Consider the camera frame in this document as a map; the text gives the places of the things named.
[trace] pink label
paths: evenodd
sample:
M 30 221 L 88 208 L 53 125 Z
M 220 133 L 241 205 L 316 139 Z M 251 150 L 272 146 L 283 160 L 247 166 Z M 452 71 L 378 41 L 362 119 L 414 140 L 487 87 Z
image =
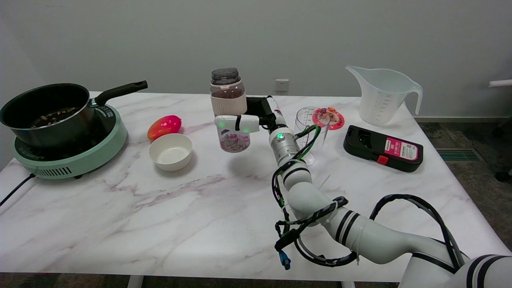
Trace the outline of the pink label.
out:
M 407 160 L 418 159 L 418 147 L 416 147 L 416 145 L 390 137 L 386 139 L 384 153 Z

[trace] baseboard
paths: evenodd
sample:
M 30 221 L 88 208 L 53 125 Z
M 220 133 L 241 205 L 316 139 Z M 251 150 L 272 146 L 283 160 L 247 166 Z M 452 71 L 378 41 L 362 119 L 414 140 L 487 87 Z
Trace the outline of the baseboard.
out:
M 437 116 L 415 116 L 414 119 L 418 123 L 499 123 L 508 117 L 437 117 Z

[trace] white bowl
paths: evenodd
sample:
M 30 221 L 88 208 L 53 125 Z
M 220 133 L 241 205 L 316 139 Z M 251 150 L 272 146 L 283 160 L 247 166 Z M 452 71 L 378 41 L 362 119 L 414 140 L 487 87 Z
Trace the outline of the white bowl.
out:
M 166 134 L 150 146 L 150 158 L 165 171 L 177 171 L 187 166 L 192 157 L 192 141 L 183 134 Z

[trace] jar lid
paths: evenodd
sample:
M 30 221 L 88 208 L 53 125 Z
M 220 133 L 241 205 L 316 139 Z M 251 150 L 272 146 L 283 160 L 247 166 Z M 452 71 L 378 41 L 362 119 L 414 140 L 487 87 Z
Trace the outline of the jar lid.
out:
M 221 68 L 211 72 L 211 83 L 214 85 L 229 85 L 238 81 L 240 81 L 240 76 L 238 76 L 237 68 Z

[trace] black pan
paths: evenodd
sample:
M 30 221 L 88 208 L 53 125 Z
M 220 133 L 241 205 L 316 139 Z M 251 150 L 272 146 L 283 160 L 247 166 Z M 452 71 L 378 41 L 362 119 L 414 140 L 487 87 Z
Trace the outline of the black pan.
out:
M 106 90 L 89 99 L 89 91 L 77 84 L 51 84 L 13 98 L 0 110 L 0 122 L 27 145 L 55 149 L 86 138 L 96 121 L 96 106 L 115 97 L 147 88 L 141 81 Z

